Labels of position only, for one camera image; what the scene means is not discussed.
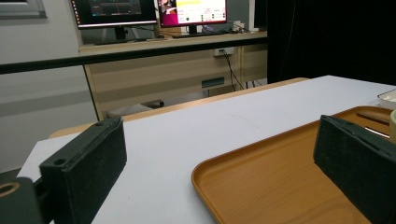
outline wall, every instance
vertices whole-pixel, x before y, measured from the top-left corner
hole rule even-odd
[[[43,0],[46,19],[0,21],[0,63],[78,55],[67,0]],[[0,76],[0,173],[22,167],[35,143],[95,122],[82,66]]]
[[[248,26],[249,31],[259,31],[259,29],[254,28],[254,4],[256,0],[248,0]]]

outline electrical outlet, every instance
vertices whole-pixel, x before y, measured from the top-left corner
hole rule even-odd
[[[233,54],[233,49],[234,49],[234,47],[222,48],[222,49],[214,49],[213,50],[213,55],[214,56],[224,56],[224,53]]]

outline table surface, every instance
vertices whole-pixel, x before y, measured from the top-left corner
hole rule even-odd
[[[318,77],[125,121],[128,162],[94,223],[215,223],[195,193],[200,162],[358,105],[395,86]],[[37,142],[19,176],[78,133]]]

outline black curtain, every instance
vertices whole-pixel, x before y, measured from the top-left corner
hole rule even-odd
[[[267,5],[269,83],[333,75],[396,85],[396,1]]]

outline computer monitor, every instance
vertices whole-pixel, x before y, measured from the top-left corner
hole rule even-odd
[[[125,39],[124,27],[157,23],[155,0],[69,0],[77,28],[114,28]]]
[[[227,22],[227,0],[157,0],[162,28],[188,26],[191,35],[197,25]]]

